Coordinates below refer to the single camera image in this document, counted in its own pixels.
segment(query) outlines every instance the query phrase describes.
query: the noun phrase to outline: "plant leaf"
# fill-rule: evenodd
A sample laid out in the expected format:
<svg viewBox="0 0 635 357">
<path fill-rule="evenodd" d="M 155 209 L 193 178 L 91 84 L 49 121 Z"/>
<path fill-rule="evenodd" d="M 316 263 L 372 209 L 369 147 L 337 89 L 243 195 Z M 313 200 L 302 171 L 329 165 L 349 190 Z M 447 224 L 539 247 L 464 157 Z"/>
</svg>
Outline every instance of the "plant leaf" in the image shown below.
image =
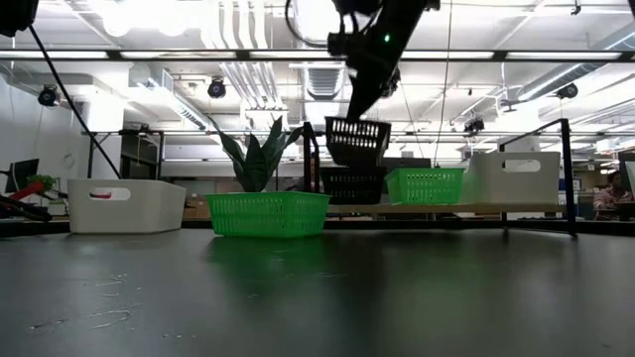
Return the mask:
<svg viewBox="0 0 635 357">
<path fill-rule="evenodd" d="M 284 151 L 285 149 L 287 149 L 288 146 L 290 146 L 291 144 L 297 142 L 298 139 L 300 139 L 300 136 L 302 135 L 302 130 L 303 130 L 303 127 L 299 127 L 299 128 L 296 128 L 293 132 L 291 132 L 291 134 L 289 134 L 289 138 L 287 138 L 287 142 L 279 150 L 283 150 Z"/>
<path fill-rule="evenodd" d="M 289 147 L 291 144 L 298 141 L 298 139 L 300 138 L 300 135 L 302 134 L 302 130 L 303 130 L 303 127 L 296 128 L 293 132 L 291 132 L 291 134 L 289 135 L 289 138 L 285 140 L 285 137 L 283 135 L 278 140 L 278 142 L 276 143 L 276 152 L 274 153 L 273 157 L 269 159 L 267 162 L 269 175 L 272 175 L 273 172 L 278 167 L 278 164 L 280 163 L 280 160 L 282 159 L 282 156 L 285 153 L 285 149 L 287 149 L 287 147 Z"/>
<path fill-rule="evenodd" d="M 234 164 L 234 173 L 236 174 L 236 179 L 242 186 L 242 189 L 245 192 L 254 192 L 255 188 L 253 187 L 253 183 L 251 179 L 249 179 L 246 175 L 240 163 L 233 162 Z"/>
<path fill-rule="evenodd" d="M 249 147 L 247 148 L 247 159 L 245 160 L 243 169 L 247 177 L 251 180 L 255 192 L 263 190 L 271 178 L 267 168 L 267 160 L 265 159 L 265 154 L 260 148 L 258 139 L 253 134 L 250 134 Z"/>
<path fill-rule="evenodd" d="M 222 145 L 222 150 L 229 156 L 229 159 L 232 161 L 237 161 L 241 165 L 245 162 L 245 154 L 242 152 L 240 145 L 236 142 L 235 139 L 230 137 L 229 135 L 222 132 L 218 123 L 212 118 L 207 118 L 211 122 L 211 125 L 218 132 L 218 136 L 220 137 L 220 144 Z"/>
<path fill-rule="evenodd" d="M 269 132 L 269 138 L 267 138 L 267 141 L 262 146 L 262 151 L 265 153 L 266 158 L 272 157 L 276 152 L 276 143 L 281 135 L 283 135 L 282 116 L 280 116 L 277 120 L 274 120 L 274 124 L 271 126 L 271 131 Z"/>
</svg>

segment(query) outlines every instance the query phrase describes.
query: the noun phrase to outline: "green basket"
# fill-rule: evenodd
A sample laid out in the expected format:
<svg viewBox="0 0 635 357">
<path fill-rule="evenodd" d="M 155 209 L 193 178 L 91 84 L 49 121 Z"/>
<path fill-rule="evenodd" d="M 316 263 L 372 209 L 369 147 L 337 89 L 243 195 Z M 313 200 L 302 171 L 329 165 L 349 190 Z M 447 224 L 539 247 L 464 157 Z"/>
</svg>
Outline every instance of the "green basket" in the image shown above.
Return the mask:
<svg viewBox="0 0 635 357">
<path fill-rule="evenodd" d="M 296 238 L 321 234 L 330 196 L 306 192 L 208 194 L 214 232 Z"/>
<path fill-rule="evenodd" d="M 395 169 L 386 176 L 393 204 L 454 204 L 464 169 Z"/>
</svg>

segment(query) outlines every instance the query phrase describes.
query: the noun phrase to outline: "black tabletop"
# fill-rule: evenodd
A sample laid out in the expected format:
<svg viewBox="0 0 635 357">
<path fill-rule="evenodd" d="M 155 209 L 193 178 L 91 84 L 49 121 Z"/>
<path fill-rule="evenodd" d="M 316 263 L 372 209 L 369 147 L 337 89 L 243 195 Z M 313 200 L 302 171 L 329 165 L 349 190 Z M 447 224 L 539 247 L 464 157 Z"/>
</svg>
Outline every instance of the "black tabletop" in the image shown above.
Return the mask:
<svg viewBox="0 0 635 357">
<path fill-rule="evenodd" d="M 635 356 L 635 240 L 0 241 L 2 356 Z"/>
</svg>

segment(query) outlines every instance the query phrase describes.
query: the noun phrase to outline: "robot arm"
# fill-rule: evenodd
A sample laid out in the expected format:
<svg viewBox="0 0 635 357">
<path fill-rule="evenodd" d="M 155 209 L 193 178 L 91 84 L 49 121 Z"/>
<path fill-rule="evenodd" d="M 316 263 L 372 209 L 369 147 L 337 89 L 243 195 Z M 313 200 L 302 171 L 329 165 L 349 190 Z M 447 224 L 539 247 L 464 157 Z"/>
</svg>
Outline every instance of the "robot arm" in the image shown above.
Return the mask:
<svg viewBox="0 0 635 357">
<path fill-rule="evenodd" d="M 377 21 L 358 33 L 330 34 L 328 51 L 332 56 L 346 56 L 351 69 L 353 92 L 346 118 L 358 120 L 387 90 L 399 80 L 397 63 L 410 41 L 424 11 L 439 10 L 440 0 L 333 0 L 341 16 L 360 12 L 370 15 L 379 11 Z"/>
</svg>

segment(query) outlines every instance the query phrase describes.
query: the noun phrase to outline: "white storage bin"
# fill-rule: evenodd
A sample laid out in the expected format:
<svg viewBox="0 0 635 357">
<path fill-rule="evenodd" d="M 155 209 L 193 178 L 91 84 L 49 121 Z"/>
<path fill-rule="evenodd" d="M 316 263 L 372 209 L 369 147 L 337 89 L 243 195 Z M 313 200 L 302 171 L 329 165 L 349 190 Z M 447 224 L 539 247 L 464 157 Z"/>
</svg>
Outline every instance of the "white storage bin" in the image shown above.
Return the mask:
<svg viewBox="0 0 635 357">
<path fill-rule="evenodd" d="M 71 179 L 72 233 L 157 233 L 181 228 L 186 189 L 149 179 Z"/>
<path fill-rule="evenodd" d="M 474 154 L 463 203 L 558 203 L 560 153 Z"/>
</svg>

